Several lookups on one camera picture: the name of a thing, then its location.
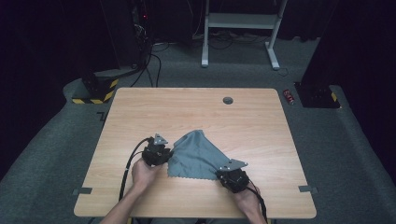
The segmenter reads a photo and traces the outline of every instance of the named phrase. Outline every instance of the wooden table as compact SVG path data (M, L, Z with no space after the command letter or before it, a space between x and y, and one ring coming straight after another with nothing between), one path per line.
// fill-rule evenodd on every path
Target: wooden table
M269 218L316 215L310 192L298 188L307 183L277 92L209 88L118 89L82 186L92 192L79 194L75 214L103 217L117 203L126 162L142 139L159 133L173 148L193 130L203 130L227 157L248 162L243 170L261 189ZM168 177L167 164L131 215L243 216L219 181Z

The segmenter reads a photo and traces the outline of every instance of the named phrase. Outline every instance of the dark background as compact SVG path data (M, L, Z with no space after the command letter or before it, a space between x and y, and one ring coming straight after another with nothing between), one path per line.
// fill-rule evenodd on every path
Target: dark background
M174 2L174 6L178 6L184 1ZM229 5L223 6L223 10L233 11L241 6L241 1L227 2ZM391 23L395 21L395 4L385 0L343 0L333 12L337 2L289 0L278 37L292 39L300 36L302 40L308 40L322 36L308 66L307 80L343 88L375 153L395 182L396 32ZM64 85L81 77L76 52L88 49L84 52L89 54L92 49L100 54L110 48L103 45L103 41L109 43L109 37L104 25L106 21L100 19L102 12L99 7L90 5L98 6L98 3L100 1L87 1L86 8L78 9L80 13L90 15L87 18L96 18L93 24L99 28L86 30L87 35L78 33L79 36L99 33L93 42L92 39L70 41L74 36L68 32L67 15L61 1L0 4L0 72L5 105L1 110L2 177L35 134L64 106ZM220 9L221 1L212 4L215 10L216 7ZM267 2L251 0L244 4L244 10L255 13L257 4ZM197 15L201 8L199 1L191 1L191 5L195 15L191 23L193 30L198 24ZM70 46L76 46L78 50L71 50ZM105 60L108 65L89 58L85 63L92 70L114 65L114 58Z

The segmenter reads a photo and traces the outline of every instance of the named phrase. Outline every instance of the red object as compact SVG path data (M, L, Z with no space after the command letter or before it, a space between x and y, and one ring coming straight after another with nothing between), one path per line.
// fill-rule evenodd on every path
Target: red object
M289 105L294 105L294 97L291 95L291 92L289 90L284 90L283 95L285 96Z

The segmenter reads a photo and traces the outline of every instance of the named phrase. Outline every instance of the human hand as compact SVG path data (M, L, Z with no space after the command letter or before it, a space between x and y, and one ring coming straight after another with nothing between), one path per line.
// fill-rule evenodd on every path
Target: human hand
M252 183L248 183L247 187L256 189L260 194L260 189L255 187ZM251 224L267 223L262 215L259 199L253 192L248 189L242 190L241 192L233 194L233 199L239 210L247 216Z
M143 159L136 161L132 168L133 188L139 189L141 192L145 191L152 184L162 167L162 165L150 167Z

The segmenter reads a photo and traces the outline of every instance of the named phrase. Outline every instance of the black base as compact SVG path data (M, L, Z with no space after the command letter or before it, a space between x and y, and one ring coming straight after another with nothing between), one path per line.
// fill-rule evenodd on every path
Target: black base
M118 83L117 79L98 80L94 90L87 90L86 85L80 81L72 97L75 104L103 104L107 103L113 95Z
M294 87L300 97L303 107L310 108L340 108L337 97L327 88L318 88L309 85L302 85L300 82L294 83Z

